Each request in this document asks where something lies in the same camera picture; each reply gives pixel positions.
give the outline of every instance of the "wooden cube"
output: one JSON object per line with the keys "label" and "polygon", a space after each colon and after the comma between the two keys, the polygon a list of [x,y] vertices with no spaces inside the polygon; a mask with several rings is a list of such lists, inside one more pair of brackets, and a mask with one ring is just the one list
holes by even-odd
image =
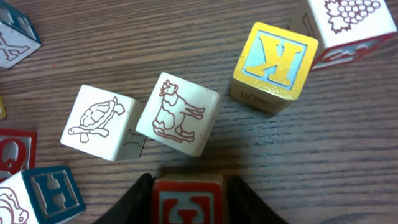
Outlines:
{"label": "wooden cube", "polygon": [[136,131],[190,156],[200,156],[220,110],[220,94],[162,73]]}
{"label": "wooden cube", "polygon": [[4,106],[4,102],[0,96],[0,120],[7,118],[6,107]]}
{"label": "wooden cube", "polygon": [[319,40],[312,69],[354,62],[397,32],[384,0],[302,0],[290,30]]}
{"label": "wooden cube", "polygon": [[231,96],[270,113],[295,101],[317,50],[314,38],[257,22],[236,65]]}
{"label": "wooden cube", "polygon": [[22,170],[0,184],[2,223],[65,223],[85,210],[68,166]]}
{"label": "wooden cube", "polygon": [[143,109],[133,98],[83,85],[61,144],[110,161],[138,158],[146,138],[135,131]]}
{"label": "wooden cube", "polygon": [[0,0],[0,67],[11,68],[41,45],[30,20]]}
{"label": "wooden cube", "polygon": [[223,224],[223,178],[168,175],[155,181],[151,207],[152,224]]}
{"label": "wooden cube", "polygon": [[35,131],[0,129],[0,182],[34,167],[36,140]]}

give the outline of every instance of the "wooden surface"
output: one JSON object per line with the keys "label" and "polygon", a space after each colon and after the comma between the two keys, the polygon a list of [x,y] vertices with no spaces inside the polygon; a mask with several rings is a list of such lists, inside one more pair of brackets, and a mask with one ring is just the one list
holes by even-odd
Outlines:
{"label": "wooden surface", "polygon": [[[9,0],[44,46],[0,71],[8,119],[36,129],[37,166],[68,164],[91,223],[143,173],[241,175],[289,223],[397,223],[398,38],[361,61],[312,72],[274,117],[229,96],[256,21],[287,27],[297,0]],[[398,2],[386,1],[398,23]],[[93,85],[146,101],[161,72],[223,96],[202,157],[148,139],[140,159],[108,162],[60,145],[76,94]]]}

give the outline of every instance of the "grape drawing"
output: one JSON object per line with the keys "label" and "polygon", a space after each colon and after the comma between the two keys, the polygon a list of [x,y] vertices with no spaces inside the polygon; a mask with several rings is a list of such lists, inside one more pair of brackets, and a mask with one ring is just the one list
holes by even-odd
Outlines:
{"label": "grape drawing", "polygon": [[335,34],[349,31],[351,25],[360,23],[380,6],[379,0],[325,0],[328,22]]}

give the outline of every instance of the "red block face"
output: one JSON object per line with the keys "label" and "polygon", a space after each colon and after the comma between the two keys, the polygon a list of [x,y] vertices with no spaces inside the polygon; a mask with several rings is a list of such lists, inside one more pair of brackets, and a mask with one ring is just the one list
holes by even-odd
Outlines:
{"label": "red block face", "polygon": [[0,182],[34,167],[36,132],[0,129]]}
{"label": "red block face", "polygon": [[222,224],[223,197],[211,182],[158,181],[152,193],[152,224]]}
{"label": "red block face", "polygon": [[391,38],[393,35],[394,34],[382,35],[326,49],[314,60],[312,70],[357,61],[375,50],[381,43]]}

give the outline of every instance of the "yellow block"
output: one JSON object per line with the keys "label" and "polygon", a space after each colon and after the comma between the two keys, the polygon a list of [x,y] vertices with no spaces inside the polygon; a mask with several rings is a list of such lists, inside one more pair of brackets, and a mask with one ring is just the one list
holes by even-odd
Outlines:
{"label": "yellow block", "polygon": [[2,98],[0,96],[0,119],[4,119],[7,117],[6,107],[4,107],[4,103],[2,102]]}
{"label": "yellow block", "polygon": [[255,23],[234,71],[231,96],[278,113],[300,96],[317,47],[312,37]]}

